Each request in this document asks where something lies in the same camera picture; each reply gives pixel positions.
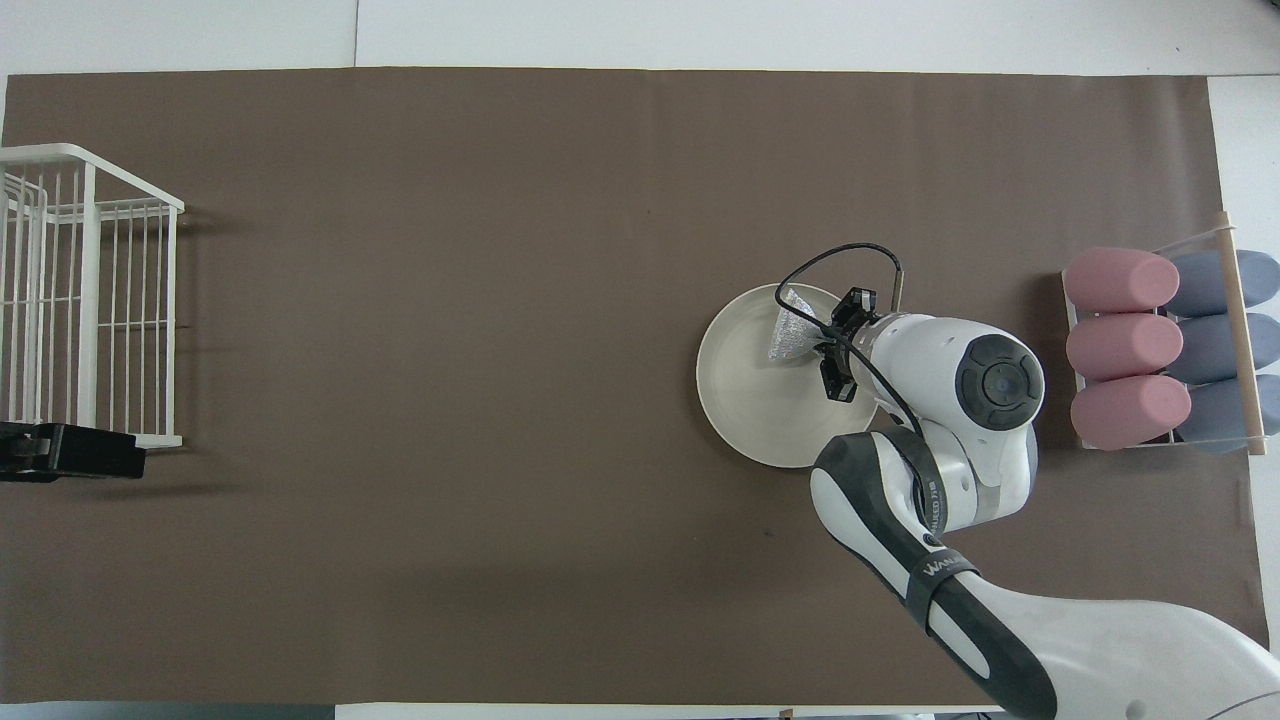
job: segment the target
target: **black cable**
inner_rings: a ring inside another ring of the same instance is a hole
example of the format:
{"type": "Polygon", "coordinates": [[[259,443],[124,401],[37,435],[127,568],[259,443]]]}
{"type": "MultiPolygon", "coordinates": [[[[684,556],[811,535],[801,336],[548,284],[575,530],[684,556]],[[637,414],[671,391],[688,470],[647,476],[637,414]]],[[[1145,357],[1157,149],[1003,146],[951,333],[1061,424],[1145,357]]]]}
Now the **black cable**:
{"type": "Polygon", "coordinates": [[[799,307],[787,305],[786,301],[782,300],[782,292],[788,284],[791,284],[791,281],[794,281],[800,273],[808,270],[809,268],[817,265],[818,263],[826,260],[827,258],[831,258],[837,252],[845,252],[846,250],[863,250],[863,249],[876,250],[877,252],[881,252],[893,263],[895,270],[902,272],[902,263],[899,261],[897,255],[893,255],[893,252],[890,251],[890,249],[884,247],[883,245],[876,245],[874,242],[850,242],[847,245],[832,247],[826,252],[820,252],[819,255],[809,259],[805,264],[800,265],[795,270],[791,270],[791,274],[783,278],[783,281],[780,282],[778,287],[773,291],[773,300],[778,305],[781,305],[785,310],[788,310],[794,315],[817,325],[820,331],[823,331],[824,336],[835,338],[836,342],[842,345],[845,350],[849,351],[850,355],[856,357],[858,361],[861,363],[863,366],[865,366],[870,372],[870,374],[876,378],[876,380],[879,382],[881,387],[884,388],[884,392],[887,392],[890,397],[893,398],[893,402],[896,402],[897,406],[902,410],[902,414],[906,415],[906,420],[911,423],[911,429],[915,432],[915,434],[923,438],[924,429],[920,427],[920,420],[915,416],[915,413],[911,411],[911,406],[908,405],[905,400],[902,400],[902,396],[899,395],[897,389],[884,378],[883,374],[881,374],[879,369],[876,365],[872,365],[869,357],[867,357],[865,355],[861,354],[861,351],[854,347],[854,343],[850,342],[849,338],[846,338],[844,333],[841,333],[838,329],[833,328],[832,325],[828,325],[827,323],[823,323],[818,318],[814,318],[813,315],[805,313],[799,307]]]}

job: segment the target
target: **brown tabletop mat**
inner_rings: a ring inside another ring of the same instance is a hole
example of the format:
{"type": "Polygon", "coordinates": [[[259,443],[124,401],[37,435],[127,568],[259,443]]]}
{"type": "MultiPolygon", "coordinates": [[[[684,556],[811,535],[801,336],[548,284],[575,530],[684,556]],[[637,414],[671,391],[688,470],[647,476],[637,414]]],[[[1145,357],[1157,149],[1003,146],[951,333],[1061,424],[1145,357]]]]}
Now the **brown tabletop mat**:
{"type": "MultiPolygon", "coordinates": [[[[1219,209],[1203,78],[340,69],[9,81],[9,145],[178,195],[178,429],[141,482],[0,487],[3,697],[984,702],[737,456],[694,356],[847,241],[1047,372],[1032,593],[1266,642],[1242,455],[1076,450],[1056,272],[1219,209]]],[[[887,288],[833,263],[835,292],[887,288]]]]}

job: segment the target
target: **pink foam roller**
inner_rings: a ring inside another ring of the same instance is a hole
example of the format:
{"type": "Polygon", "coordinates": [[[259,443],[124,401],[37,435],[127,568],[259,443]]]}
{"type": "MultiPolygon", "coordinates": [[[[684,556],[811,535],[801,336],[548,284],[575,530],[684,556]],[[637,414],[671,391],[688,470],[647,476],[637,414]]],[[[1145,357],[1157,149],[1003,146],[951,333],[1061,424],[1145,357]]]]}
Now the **pink foam roller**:
{"type": "Polygon", "coordinates": [[[1146,375],[1176,360],[1181,351],[1178,323],[1152,313],[1089,318],[1066,336],[1066,359],[1091,380],[1146,375]]]}
{"type": "Polygon", "coordinates": [[[1190,415],[1187,386],[1165,375],[1138,375],[1089,386],[1071,401],[1071,424],[1098,450],[1120,450],[1160,437],[1190,415]]]}
{"type": "Polygon", "coordinates": [[[1178,292],[1178,268],[1146,250],[1091,247],[1066,268],[1066,297],[1089,313],[1140,313],[1178,292]]]}

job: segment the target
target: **white wire basket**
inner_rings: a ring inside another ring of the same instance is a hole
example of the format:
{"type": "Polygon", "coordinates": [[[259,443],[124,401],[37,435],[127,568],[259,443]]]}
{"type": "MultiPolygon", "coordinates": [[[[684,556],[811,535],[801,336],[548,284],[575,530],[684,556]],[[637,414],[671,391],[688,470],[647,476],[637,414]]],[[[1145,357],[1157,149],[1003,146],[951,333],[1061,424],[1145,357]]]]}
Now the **white wire basket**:
{"type": "Polygon", "coordinates": [[[0,147],[0,413],[177,447],[182,200],[76,145],[0,147]]]}

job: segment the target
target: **blue cylinder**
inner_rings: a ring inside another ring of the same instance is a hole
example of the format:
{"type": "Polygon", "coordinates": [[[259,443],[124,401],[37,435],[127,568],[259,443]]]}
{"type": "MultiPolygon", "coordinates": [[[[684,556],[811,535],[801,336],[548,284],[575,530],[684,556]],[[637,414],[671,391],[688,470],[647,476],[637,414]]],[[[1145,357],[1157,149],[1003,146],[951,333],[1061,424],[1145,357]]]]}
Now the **blue cylinder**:
{"type": "MultiPolygon", "coordinates": [[[[1178,427],[1178,437],[1213,454],[1230,452],[1248,445],[1244,439],[1248,432],[1244,429],[1239,378],[1192,388],[1190,396],[1192,414],[1178,427]]],[[[1275,434],[1280,430],[1280,377],[1258,375],[1258,398],[1262,405],[1262,430],[1268,436],[1275,434]]]]}
{"type": "MultiPolygon", "coordinates": [[[[1280,322],[1261,313],[1248,313],[1253,369],[1280,360],[1280,322]]],[[[1235,345],[1228,315],[1206,315],[1178,323],[1183,331],[1183,352],[1169,364],[1171,377],[1188,384],[1204,384],[1235,377],[1235,345]]]]}
{"type": "MultiPolygon", "coordinates": [[[[1280,292],[1280,263],[1266,252],[1236,250],[1244,306],[1253,307],[1280,292]]],[[[1174,258],[1179,284],[1165,309],[1180,318],[1199,318],[1226,313],[1226,287],[1222,284],[1222,263],[1216,250],[1174,258]]]]}

